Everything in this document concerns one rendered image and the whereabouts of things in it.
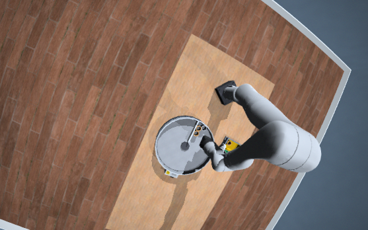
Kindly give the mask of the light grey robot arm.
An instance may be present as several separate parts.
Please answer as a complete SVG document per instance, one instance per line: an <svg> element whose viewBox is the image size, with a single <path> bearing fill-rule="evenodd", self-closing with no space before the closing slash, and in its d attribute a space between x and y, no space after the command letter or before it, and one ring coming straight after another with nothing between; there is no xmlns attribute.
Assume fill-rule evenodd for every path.
<svg viewBox="0 0 368 230"><path fill-rule="evenodd" d="M250 122L259 130L240 147L226 154L217 145L212 145L207 155L212 160L213 170L225 172L246 169L254 159L266 160L296 173L315 169L321 158L316 138L290 121L250 86L228 85L223 96L242 106Z"/></svg>

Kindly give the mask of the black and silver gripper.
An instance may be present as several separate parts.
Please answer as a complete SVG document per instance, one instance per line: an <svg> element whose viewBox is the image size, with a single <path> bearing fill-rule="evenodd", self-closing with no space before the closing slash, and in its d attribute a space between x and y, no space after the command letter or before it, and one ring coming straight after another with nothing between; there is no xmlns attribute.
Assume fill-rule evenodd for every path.
<svg viewBox="0 0 368 230"><path fill-rule="evenodd" d="M214 141L211 140L210 137L204 135L202 137L202 140L200 142L200 147L203 149L204 153L207 155L207 150L212 146L212 145L217 145ZM217 145L218 146L218 145ZM222 143L220 147L223 151L226 148L226 145L224 143Z"/></svg>

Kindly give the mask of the grey two-compartment sorting bin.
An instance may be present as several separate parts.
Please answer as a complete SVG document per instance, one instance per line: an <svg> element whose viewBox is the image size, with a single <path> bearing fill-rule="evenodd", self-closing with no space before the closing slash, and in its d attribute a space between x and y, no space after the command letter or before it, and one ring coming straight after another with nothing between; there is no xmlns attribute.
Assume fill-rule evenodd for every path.
<svg viewBox="0 0 368 230"><path fill-rule="evenodd" d="M232 142L231 145L227 145L226 144L228 140L230 140ZM229 152L229 151L231 151L231 150L233 150L233 149L236 149L237 147L240 147L241 146L241 144L237 143L236 141L230 139L227 136L225 136L225 138L224 138L224 140L223 140L222 143L224 143L226 145L226 148L225 148L226 153Z"/></svg>

